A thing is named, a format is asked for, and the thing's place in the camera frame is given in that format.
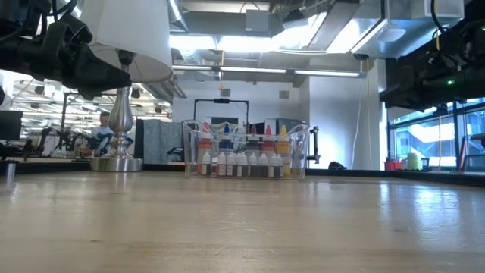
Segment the black monitor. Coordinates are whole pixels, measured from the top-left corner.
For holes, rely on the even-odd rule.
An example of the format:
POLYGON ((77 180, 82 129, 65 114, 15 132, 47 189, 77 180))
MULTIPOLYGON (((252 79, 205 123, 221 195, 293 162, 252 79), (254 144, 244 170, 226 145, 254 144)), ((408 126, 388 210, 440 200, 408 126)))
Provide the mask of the black monitor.
POLYGON ((22 111, 0 111, 0 140, 19 140, 22 111))

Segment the large purple food coloring bottle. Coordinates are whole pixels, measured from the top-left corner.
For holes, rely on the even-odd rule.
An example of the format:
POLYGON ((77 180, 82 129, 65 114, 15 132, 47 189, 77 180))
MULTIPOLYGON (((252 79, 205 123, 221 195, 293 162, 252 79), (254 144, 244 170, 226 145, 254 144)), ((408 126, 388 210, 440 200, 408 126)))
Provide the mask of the large purple food coloring bottle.
POLYGON ((259 158, 260 156, 259 136, 257 135, 257 129, 254 124, 250 128, 250 135, 247 137, 247 142, 246 142, 246 154, 248 157, 248 164, 249 164, 249 156, 253 152, 259 158))

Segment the person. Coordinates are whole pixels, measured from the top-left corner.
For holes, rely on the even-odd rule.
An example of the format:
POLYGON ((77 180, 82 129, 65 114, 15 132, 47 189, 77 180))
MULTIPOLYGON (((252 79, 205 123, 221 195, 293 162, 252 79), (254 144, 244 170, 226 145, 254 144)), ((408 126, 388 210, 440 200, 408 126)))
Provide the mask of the person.
POLYGON ((107 152, 109 150, 113 134, 112 129, 109 127, 109 118, 109 112, 102 112, 99 116, 100 125, 92 129, 91 135, 99 143, 95 149, 92 149, 94 156, 101 156, 103 151, 107 152))

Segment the black clamp mount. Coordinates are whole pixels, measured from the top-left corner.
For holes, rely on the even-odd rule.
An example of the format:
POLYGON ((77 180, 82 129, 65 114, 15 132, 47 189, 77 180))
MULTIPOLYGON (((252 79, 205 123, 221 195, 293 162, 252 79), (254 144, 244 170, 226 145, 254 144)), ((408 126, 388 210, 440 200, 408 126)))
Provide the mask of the black clamp mount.
POLYGON ((311 154, 307 156, 307 160, 314 161, 315 164, 319 164, 320 158, 321 158, 321 156, 318 153, 318 133, 319 133, 318 127, 313 127, 310 130, 310 134, 312 135, 313 148, 311 149, 311 154))

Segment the large blue food coloring bottle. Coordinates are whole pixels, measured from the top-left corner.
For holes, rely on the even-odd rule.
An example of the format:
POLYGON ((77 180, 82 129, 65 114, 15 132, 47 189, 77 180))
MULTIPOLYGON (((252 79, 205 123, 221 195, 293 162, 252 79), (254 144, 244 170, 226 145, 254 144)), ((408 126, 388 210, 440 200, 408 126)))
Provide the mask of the large blue food coloring bottle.
POLYGON ((230 125, 225 124, 224 133, 220 137, 219 154, 220 154, 220 152, 224 152, 226 159, 227 159, 227 156, 231 152, 233 152, 233 138, 230 135, 230 133, 231 133, 230 125))

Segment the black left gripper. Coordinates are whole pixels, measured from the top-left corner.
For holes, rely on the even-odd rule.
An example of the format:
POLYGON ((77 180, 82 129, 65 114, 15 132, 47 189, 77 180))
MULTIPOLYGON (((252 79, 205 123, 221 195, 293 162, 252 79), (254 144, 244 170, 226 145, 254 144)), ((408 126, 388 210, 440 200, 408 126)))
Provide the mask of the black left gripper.
POLYGON ((84 99, 98 97, 99 91, 130 86, 130 75, 96 57, 87 45, 91 41, 85 24, 53 23, 43 36, 0 42, 0 69, 36 78, 64 78, 64 85, 77 89, 84 99))

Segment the black window frame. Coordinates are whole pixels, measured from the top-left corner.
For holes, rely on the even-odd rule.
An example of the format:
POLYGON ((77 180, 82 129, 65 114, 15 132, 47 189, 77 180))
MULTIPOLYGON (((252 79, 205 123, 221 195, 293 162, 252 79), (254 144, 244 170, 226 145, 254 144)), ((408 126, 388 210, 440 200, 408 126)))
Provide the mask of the black window frame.
POLYGON ((387 158, 407 167, 410 152, 429 171, 485 172, 485 97, 423 111, 390 108, 387 158))

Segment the green spool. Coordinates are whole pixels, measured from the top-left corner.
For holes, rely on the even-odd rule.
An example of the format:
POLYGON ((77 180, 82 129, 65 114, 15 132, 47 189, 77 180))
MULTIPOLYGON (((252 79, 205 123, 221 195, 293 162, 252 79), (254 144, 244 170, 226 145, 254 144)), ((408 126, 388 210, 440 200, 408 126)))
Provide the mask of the green spool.
POLYGON ((410 171, 420 171, 421 170, 421 157, 414 152, 410 152, 406 159, 407 170, 410 171))

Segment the black frame stand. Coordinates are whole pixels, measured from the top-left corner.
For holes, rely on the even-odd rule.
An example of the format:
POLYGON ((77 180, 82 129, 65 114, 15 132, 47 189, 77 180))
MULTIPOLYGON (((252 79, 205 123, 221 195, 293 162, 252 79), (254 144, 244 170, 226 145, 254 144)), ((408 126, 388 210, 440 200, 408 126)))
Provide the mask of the black frame stand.
POLYGON ((249 101, 228 98, 195 99, 193 118, 209 124, 247 124, 249 122, 249 101))

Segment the large orange food coloring bottle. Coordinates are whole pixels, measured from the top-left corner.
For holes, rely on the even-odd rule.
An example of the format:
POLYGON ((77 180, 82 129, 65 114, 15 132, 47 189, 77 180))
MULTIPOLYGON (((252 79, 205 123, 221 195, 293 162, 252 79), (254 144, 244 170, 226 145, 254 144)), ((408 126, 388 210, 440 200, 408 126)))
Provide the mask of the large orange food coloring bottle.
POLYGON ((197 174, 201 175, 202 157, 206 151, 209 151, 211 155, 212 150, 212 135, 210 125, 205 122, 202 127, 202 131, 199 134, 198 149, 197 149, 197 174))

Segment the silver table lamp white shade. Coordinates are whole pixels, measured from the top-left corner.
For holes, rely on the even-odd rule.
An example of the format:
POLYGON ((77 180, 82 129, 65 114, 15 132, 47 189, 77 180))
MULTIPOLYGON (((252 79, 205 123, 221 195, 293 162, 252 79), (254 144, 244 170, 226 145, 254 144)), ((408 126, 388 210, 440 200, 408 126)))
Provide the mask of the silver table lamp white shade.
POLYGON ((133 126, 130 92, 134 83, 156 83, 173 74, 167 0, 85 0, 80 17, 92 32, 96 57, 128 73, 130 82, 117 89, 109 118, 114 135, 107 155, 93 157, 94 171, 137 172, 142 159, 128 152, 133 126))

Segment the clear plastic bin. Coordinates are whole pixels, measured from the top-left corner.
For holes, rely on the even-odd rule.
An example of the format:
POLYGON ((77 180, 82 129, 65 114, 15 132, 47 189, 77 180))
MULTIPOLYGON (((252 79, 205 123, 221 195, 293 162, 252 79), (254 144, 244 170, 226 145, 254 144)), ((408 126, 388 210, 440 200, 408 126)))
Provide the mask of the clear plastic bin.
MULTIPOLYGON (((220 137, 224 133, 224 126, 225 124, 230 125, 231 133, 230 135, 233 138, 233 151, 236 154, 236 162, 238 154, 244 152, 246 154, 246 142, 247 137, 250 135, 250 128, 252 124, 244 127, 242 125, 235 125, 230 124, 228 122, 224 122, 222 124, 209 124, 211 135, 212 135, 212 163, 211 163, 211 175, 210 176, 201 176, 197 174, 197 149, 198 149, 198 140, 199 134, 202 131, 203 127, 202 122, 199 121, 184 121, 183 122, 183 151, 184 151, 184 160, 185 160, 185 174, 187 177, 218 177, 218 178, 239 178, 239 179, 271 179, 271 180, 282 180, 282 179, 302 179, 305 176, 305 169, 307 163, 307 153, 308 153, 308 139, 309 139, 309 127, 305 124, 298 124, 293 127, 291 130, 287 130, 287 133, 291 139, 291 146, 292 146, 292 153, 291 153, 291 175, 289 177, 282 176, 280 179, 277 178, 262 178, 262 177, 250 177, 249 176, 249 165, 248 165, 248 173, 246 177, 228 177, 228 176, 217 176, 217 157, 219 155, 219 142, 220 137)), ((260 154, 261 152, 261 145, 263 143, 263 136, 265 135, 266 126, 263 127, 263 131, 258 131, 257 135, 259 136, 259 148, 260 154)), ((275 142, 276 142, 276 153, 277 153, 277 141, 280 135, 280 129, 273 133, 275 142)))

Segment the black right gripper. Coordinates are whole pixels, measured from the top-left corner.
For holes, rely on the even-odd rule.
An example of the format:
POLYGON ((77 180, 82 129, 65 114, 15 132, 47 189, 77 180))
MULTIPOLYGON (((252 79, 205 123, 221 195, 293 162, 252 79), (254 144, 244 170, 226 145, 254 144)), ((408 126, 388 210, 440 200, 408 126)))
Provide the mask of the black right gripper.
POLYGON ((422 60, 387 58, 386 108, 423 111, 429 105, 485 96, 485 36, 463 36, 458 54, 426 51, 422 60))

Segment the large yellow food coloring bottle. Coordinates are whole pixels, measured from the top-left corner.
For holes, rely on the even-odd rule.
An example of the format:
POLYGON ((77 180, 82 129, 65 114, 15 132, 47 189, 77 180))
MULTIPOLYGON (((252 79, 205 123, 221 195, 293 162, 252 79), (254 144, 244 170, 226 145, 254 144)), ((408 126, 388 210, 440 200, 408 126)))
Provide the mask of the large yellow food coloring bottle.
POLYGON ((282 125, 280 128, 280 135, 277 141, 277 153, 281 157, 283 164, 283 176, 289 177, 291 175, 291 139, 287 133, 286 126, 282 125))

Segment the small red dropper bottle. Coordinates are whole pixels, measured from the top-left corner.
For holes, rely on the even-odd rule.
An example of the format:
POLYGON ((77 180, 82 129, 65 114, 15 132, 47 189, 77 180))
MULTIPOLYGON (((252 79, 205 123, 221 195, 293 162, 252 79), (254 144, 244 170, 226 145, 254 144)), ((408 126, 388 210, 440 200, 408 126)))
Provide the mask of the small red dropper bottle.
POLYGON ((246 177, 248 173, 248 159, 244 152, 237 157, 237 177, 246 177))

